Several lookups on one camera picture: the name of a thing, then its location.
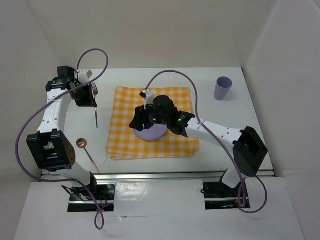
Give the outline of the lilac plastic plate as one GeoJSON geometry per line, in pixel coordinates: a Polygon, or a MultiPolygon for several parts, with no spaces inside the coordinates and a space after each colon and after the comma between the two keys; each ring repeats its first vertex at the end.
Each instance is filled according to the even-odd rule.
{"type": "Polygon", "coordinates": [[[155,124],[149,129],[144,129],[142,131],[138,131],[133,129],[134,134],[145,141],[154,141],[161,138],[166,134],[168,128],[166,125],[155,124]]]}

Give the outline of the yellow white checkered cloth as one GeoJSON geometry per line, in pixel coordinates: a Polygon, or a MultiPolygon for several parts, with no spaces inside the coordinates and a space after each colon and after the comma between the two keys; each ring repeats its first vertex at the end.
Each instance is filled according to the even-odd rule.
{"type": "Polygon", "coordinates": [[[199,140],[175,135],[169,130],[160,139],[147,141],[129,127],[135,108],[143,105],[140,88],[118,86],[115,89],[106,152],[113,160],[178,158],[193,156],[199,140]]]}

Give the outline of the lilac plastic cup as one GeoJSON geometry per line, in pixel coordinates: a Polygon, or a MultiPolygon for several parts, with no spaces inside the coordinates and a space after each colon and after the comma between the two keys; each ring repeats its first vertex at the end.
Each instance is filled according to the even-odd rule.
{"type": "Polygon", "coordinates": [[[216,80],[215,90],[214,90],[214,98],[218,101],[222,101],[231,87],[233,86],[233,82],[230,78],[221,76],[216,80]]]}

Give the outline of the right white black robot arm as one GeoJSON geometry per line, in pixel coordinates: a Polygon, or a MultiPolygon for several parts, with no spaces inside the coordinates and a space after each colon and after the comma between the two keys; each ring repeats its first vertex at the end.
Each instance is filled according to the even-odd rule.
{"type": "Polygon", "coordinates": [[[144,132],[155,125],[165,126],[177,136],[203,140],[227,149],[233,168],[222,175],[218,184],[220,194],[230,196],[241,180],[257,175],[268,149],[254,128],[229,128],[202,120],[178,110],[168,96],[156,96],[153,91],[143,90],[140,96],[144,104],[135,108],[129,124],[131,129],[144,132]]]}

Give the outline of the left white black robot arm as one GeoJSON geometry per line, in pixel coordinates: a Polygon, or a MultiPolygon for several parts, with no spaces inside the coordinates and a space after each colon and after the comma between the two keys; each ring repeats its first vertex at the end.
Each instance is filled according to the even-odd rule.
{"type": "Polygon", "coordinates": [[[75,70],[69,66],[57,68],[57,77],[45,87],[49,107],[44,111],[36,133],[27,136],[26,143],[41,170],[57,172],[66,179],[74,179],[76,188],[88,200],[99,195],[98,185],[91,182],[92,174],[76,161],[76,151],[64,134],[67,110],[71,101],[78,107],[97,107],[88,83],[91,70],[75,70]]]}

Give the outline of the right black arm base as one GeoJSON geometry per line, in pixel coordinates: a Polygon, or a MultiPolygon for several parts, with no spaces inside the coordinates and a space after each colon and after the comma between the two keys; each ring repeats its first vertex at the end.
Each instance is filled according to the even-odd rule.
{"type": "Polygon", "coordinates": [[[240,186],[241,183],[235,188],[230,188],[220,180],[204,180],[200,192],[204,196],[205,209],[207,211],[238,209],[238,192],[240,186]]]}

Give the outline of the copper spoon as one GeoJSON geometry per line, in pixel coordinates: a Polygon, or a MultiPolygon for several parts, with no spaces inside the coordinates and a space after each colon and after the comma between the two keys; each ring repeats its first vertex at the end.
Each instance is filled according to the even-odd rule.
{"type": "Polygon", "coordinates": [[[90,162],[92,163],[92,165],[94,166],[95,170],[100,174],[101,172],[100,172],[97,164],[95,163],[95,161],[93,160],[93,158],[91,157],[90,153],[87,150],[88,142],[84,138],[79,138],[76,141],[76,145],[79,149],[83,149],[85,151],[86,155],[88,156],[88,158],[89,158],[90,162]]]}

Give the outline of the aluminium front rail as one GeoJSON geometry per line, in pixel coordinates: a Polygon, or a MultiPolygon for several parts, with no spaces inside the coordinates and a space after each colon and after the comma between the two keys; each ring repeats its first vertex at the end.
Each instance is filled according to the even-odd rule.
{"type": "Polygon", "coordinates": [[[222,172],[167,172],[167,173],[112,173],[94,176],[98,182],[112,181],[151,181],[151,180],[193,180],[220,179],[222,172]]]}

